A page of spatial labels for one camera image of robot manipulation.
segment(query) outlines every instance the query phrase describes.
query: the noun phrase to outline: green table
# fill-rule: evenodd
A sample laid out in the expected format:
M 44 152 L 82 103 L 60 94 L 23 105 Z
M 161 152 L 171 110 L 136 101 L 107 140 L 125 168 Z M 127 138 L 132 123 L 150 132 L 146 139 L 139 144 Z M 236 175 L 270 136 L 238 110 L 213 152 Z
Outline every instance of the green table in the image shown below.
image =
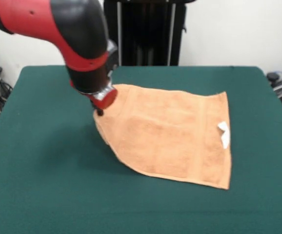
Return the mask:
M 24 68 L 0 117 L 0 234 L 282 234 L 282 105 L 258 68 L 121 67 L 115 83 L 227 91 L 230 190 L 117 161 L 62 66 Z

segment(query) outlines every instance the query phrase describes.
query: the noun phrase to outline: towel fold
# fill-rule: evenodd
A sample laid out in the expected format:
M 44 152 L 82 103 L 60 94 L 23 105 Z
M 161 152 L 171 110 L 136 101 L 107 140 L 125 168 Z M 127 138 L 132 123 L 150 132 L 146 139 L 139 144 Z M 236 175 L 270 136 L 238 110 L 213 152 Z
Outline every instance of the towel fold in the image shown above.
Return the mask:
M 199 96 L 133 85 L 119 95 L 97 129 L 131 169 L 165 179 L 228 189 L 230 121 L 226 93 Z

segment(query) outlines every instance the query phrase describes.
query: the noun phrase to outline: towel label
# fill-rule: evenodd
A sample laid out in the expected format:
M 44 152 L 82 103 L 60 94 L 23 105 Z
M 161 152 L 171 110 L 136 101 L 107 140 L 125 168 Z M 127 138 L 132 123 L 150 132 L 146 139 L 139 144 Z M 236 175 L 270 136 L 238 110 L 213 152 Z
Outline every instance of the towel label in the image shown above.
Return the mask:
M 224 149 L 227 149 L 230 144 L 230 129 L 226 122 L 221 122 L 218 124 L 218 127 L 223 131 L 221 136 L 221 141 Z

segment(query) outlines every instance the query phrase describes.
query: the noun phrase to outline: white wall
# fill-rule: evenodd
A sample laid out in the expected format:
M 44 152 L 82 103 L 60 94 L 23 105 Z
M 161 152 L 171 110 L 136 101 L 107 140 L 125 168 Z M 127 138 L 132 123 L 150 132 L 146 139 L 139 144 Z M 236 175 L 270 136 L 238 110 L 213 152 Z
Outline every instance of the white wall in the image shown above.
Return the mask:
M 282 1 L 197 0 L 187 5 L 180 65 L 254 65 L 282 70 Z M 63 64 L 48 42 L 0 31 L 0 66 L 14 84 L 26 65 Z

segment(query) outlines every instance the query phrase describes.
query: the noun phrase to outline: green tablecloth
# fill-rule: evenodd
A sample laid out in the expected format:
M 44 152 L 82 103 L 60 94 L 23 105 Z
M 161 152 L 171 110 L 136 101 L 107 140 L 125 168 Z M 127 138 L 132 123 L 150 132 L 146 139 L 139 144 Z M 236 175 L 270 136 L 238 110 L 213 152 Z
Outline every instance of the green tablecloth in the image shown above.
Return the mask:
M 230 190 L 125 167 L 65 68 L 27 67 L 0 117 L 0 234 L 282 234 L 282 105 L 259 69 L 121 67 L 113 78 L 227 91 Z

